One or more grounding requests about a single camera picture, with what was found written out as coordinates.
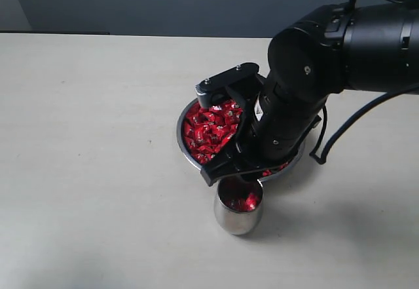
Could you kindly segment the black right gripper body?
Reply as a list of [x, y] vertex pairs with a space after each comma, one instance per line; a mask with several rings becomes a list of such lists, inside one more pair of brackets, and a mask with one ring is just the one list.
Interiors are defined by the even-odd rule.
[[239, 156], [253, 168], [291, 160], [321, 109], [321, 95], [293, 92], [271, 76], [251, 99], [249, 121], [235, 137]]

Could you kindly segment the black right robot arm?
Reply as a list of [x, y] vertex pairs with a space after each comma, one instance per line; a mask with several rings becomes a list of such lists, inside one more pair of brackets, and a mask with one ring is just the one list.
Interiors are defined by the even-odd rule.
[[200, 171], [208, 185], [292, 160], [331, 94], [407, 92], [418, 82], [418, 11], [322, 6], [271, 40], [268, 66], [266, 77], [247, 62], [196, 86], [204, 108], [228, 99], [242, 108], [235, 135]]

